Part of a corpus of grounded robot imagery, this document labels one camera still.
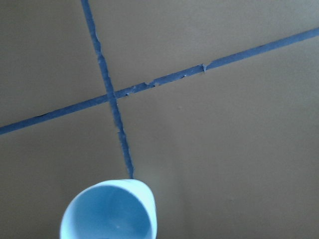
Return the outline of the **light blue cup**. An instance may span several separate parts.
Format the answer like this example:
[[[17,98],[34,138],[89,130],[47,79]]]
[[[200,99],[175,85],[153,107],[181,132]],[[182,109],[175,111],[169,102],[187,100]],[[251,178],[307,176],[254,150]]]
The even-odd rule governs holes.
[[[155,239],[154,195],[136,179],[108,180],[79,193],[66,208],[61,239]]]

